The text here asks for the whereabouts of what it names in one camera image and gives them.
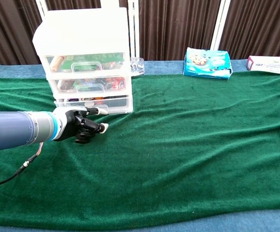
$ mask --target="green tablecloth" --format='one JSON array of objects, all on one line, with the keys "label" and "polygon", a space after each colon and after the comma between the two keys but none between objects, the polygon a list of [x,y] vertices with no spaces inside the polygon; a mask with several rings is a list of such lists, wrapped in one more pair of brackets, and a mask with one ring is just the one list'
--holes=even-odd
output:
[{"label": "green tablecloth", "polygon": [[[106,134],[45,143],[0,186],[0,225],[107,230],[280,208],[280,75],[138,76],[133,96],[133,113],[94,118]],[[54,108],[46,80],[0,79],[0,111]],[[0,151],[0,180],[37,147]]]}]

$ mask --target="white plastic drawer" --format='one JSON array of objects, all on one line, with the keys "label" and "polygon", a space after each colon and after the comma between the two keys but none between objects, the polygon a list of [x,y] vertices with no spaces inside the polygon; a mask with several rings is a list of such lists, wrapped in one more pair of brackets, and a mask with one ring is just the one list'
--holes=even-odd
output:
[{"label": "white plastic drawer", "polygon": [[56,99],[70,98],[70,96],[86,98],[127,95],[132,89],[130,76],[107,76],[67,80],[48,79],[48,82]]},{"label": "white plastic drawer", "polygon": [[109,114],[128,114],[133,112],[132,96],[115,96],[107,98],[91,99],[64,99],[54,101],[57,107],[85,106],[87,108],[99,107],[108,111]]},{"label": "white plastic drawer", "polygon": [[96,73],[130,69],[130,59],[124,52],[72,56],[44,56],[46,73]]}]

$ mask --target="plastic drawer unit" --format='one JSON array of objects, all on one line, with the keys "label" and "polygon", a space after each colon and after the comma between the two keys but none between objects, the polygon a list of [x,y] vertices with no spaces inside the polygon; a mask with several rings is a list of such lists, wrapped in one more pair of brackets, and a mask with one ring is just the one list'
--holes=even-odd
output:
[{"label": "plastic drawer unit", "polygon": [[127,9],[48,11],[33,44],[57,107],[133,111]]}]

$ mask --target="black cable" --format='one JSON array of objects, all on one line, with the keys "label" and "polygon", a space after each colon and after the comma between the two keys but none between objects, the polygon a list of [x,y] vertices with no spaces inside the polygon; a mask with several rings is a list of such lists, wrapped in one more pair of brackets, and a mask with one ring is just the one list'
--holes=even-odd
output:
[{"label": "black cable", "polygon": [[32,157],[30,157],[27,161],[25,161],[25,162],[22,164],[22,166],[21,166],[11,177],[9,177],[9,178],[6,179],[6,180],[0,181],[0,185],[5,184],[6,182],[12,180],[12,179],[15,178],[17,175],[20,175],[20,173],[23,172],[23,170],[26,169],[26,168],[28,167],[28,165],[31,164],[37,156],[39,156],[39,154],[41,153],[41,150],[42,150],[42,145],[43,145],[43,143],[40,143],[39,149],[38,149],[38,151],[36,152],[36,154],[33,155]]}]

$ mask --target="blue snack box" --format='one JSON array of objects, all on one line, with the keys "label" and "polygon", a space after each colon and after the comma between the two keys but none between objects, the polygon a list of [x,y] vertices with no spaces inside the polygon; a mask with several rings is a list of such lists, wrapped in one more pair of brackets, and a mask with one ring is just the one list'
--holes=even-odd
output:
[{"label": "blue snack box", "polygon": [[228,80],[231,74],[228,52],[187,48],[183,75]]}]

